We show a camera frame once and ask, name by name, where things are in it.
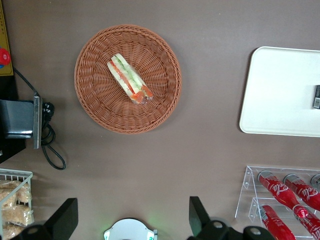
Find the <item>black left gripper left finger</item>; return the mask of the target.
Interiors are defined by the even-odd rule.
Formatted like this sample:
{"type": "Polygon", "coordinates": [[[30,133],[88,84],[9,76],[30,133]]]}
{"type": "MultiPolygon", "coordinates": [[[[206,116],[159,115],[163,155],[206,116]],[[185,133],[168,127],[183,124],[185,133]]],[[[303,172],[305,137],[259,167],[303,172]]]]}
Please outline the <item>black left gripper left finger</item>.
{"type": "Polygon", "coordinates": [[[46,229],[53,240],[69,240],[77,225],[77,198],[68,198],[46,221],[46,229]]]}

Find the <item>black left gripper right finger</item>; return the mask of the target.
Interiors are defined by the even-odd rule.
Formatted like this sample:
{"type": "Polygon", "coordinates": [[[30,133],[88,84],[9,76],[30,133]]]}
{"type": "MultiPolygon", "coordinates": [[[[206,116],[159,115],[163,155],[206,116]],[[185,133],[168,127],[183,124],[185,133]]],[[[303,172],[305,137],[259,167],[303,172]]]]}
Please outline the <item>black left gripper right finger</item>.
{"type": "Polygon", "coordinates": [[[205,207],[198,196],[189,197],[189,225],[194,237],[211,221],[205,207]]]}

